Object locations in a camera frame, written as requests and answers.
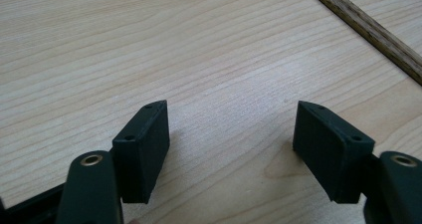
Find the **small hole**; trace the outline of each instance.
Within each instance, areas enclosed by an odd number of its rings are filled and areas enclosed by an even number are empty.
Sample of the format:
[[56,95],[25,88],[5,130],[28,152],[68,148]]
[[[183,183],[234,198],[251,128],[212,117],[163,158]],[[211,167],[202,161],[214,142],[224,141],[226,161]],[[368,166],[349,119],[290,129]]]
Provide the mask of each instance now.
[[391,159],[403,166],[415,167],[418,165],[414,160],[401,155],[394,155],[391,157]]
[[97,163],[101,162],[103,160],[103,157],[101,155],[90,155],[82,159],[81,165],[83,166],[92,166],[96,165]]
[[351,139],[356,140],[356,141],[362,141],[362,138],[359,136],[352,136]]
[[128,135],[124,139],[126,139],[127,141],[133,141],[134,140],[134,136],[133,135]]

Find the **wooden dowel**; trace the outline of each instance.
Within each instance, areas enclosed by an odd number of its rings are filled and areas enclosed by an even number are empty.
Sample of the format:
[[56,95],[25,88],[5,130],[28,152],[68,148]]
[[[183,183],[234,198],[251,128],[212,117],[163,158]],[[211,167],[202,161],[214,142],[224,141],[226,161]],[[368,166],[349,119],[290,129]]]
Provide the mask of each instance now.
[[349,0],[319,0],[422,86],[422,58]]

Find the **light wood panel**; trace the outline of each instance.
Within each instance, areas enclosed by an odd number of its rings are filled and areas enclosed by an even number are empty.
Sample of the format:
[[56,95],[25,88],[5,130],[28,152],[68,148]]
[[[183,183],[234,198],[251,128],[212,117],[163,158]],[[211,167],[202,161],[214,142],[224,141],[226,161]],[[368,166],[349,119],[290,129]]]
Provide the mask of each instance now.
[[[422,53],[421,0],[352,0]],[[143,105],[171,145],[141,223],[363,223],[291,149],[298,100],[422,158],[421,88],[317,0],[0,0],[0,195],[110,148]]]

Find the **wood grain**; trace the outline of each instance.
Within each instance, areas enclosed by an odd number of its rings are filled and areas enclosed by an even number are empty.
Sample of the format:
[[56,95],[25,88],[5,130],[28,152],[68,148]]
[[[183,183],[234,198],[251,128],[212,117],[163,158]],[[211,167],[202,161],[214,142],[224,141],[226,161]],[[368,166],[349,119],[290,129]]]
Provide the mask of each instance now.
[[422,57],[350,0],[319,0],[422,86]]
[[[422,53],[421,0],[352,0]],[[422,89],[317,0],[0,0],[0,196],[6,206],[109,150],[168,100],[171,145],[126,222],[364,223],[292,152],[298,100],[422,158]]]

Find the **clamp jaw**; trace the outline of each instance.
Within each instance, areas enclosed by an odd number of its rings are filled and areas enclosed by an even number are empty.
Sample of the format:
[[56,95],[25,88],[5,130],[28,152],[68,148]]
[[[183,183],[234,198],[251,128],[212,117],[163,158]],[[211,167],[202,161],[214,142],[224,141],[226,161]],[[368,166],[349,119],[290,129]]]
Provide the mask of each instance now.
[[170,144],[167,102],[142,107],[112,141],[71,164],[66,183],[9,209],[0,223],[123,223],[124,203],[148,203]]
[[422,162],[386,151],[372,154],[375,141],[329,109],[299,102],[294,151],[336,203],[367,200],[366,223],[422,223]]

